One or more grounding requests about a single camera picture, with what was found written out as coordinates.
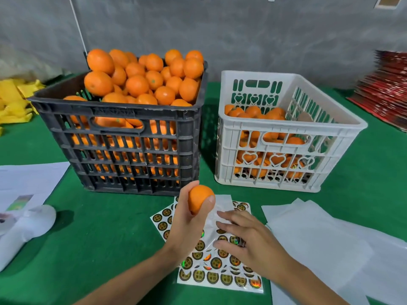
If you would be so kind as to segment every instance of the concrete wall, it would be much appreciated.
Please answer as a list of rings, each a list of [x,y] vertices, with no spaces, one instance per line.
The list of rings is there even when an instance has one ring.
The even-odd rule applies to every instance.
[[[203,52],[210,79],[225,69],[299,73],[351,87],[374,49],[407,51],[407,0],[74,0],[89,49]],[[0,41],[71,71],[86,70],[69,0],[1,0]]]

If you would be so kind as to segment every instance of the round sticker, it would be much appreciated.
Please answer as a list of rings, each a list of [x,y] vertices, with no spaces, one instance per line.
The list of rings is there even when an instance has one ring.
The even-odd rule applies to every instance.
[[[218,257],[215,257],[210,261],[210,266],[218,270],[222,267],[222,260]]]
[[[234,282],[239,286],[239,287],[244,287],[247,284],[247,279],[244,277],[235,277]]]
[[[186,259],[181,263],[182,268],[189,270],[193,265],[191,257],[186,257]]]
[[[218,250],[218,256],[221,257],[221,258],[227,258],[229,256],[229,253],[222,250],[222,249],[219,249]]]
[[[257,279],[249,280],[249,283],[253,288],[259,289],[261,287],[261,278],[260,278],[260,276],[257,276]]]
[[[198,244],[195,246],[197,251],[203,251],[205,249],[205,243],[202,240],[199,240]]]
[[[167,227],[168,227],[168,224],[166,222],[160,222],[158,224],[158,230],[160,230],[160,231],[164,231],[165,229],[167,229]]]
[[[229,261],[233,266],[239,266],[241,263],[235,256],[230,256]]]
[[[221,275],[221,282],[225,286],[229,286],[233,282],[233,277],[231,275],[222,274]]]
[[[195,270],[194,274],[193,274],[193,278],[197,283],[201,283],[205,279],[205,272],[200,271],[200,270]]]
[[[253,273],[253,270],[251,268],[249,268],[248,266],[244,266],[243,269],[248,273]]]
[[[194,258],[195,260],[200,260],[200,259],[202,259],[203,256],[204,256],[203,252],[193,252],[192,253],[192,258]]]
[[[235,245],[239,245],[239,243],[240,243],[240,238],[237,237],[237,236],[231,236],[231,237],[229,238],[229,242],[231,242],[231,243],[233,243],[233,244],[235,244]]]
[[[191,278],[191,272],[189,272],[188,274],[185,274],[183,269],[180,270],[180,279],[182,281],[187,281],[190,278]]]
[[[164,215],[164,216],[170,216],[170,215],[171,215],[171,210],[170,210],[170,209],[164,209],[164,210],[162,210],[162,215]]]
[[[155,215],[153,216],[153,221],[154,221],[154,222],[160,222],[161,219],[162,219],[162,215],[161,215],[161,214],[155,214]]]
[[[214,285],[219,280],[219,274],[218,273],[213,273],[213,272],[208,272],[206,274],[206,279],[208,280],[209,283]]]
[[[163,235],[164,240],[168,239],[168,236],[169,236],[169,235],[170,235],[170,230],[166,230],[166,231],[164,232],[164,235]]]

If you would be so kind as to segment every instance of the green table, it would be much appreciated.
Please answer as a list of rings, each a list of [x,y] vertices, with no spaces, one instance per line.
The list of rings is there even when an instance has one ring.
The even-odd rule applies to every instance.
[[[199,179],[217,194],[247,201],[265,223],[261,205],[312,199],[336,218],[374,228],[407,240],[407,150],[404,133],[346,101],[337,91],[324,92],[369,123],[339,161],[317,194],[251,189],[218,184],[213,177],[220,83],[208,85],[204,106],[203,148]],[[0,138],[0,165],[65,161],[40,117],[6,127]],[[163,241],[150,216],[172,197],[105,194],[86,191],[72,168],[47,200],[58,211],[46,235],[33,239],[0,273],[0,304],[68,305],[111,277],[151,256]],[[173,272],[143,304],[271,304],[270,286],[262,295],[176,284]]]

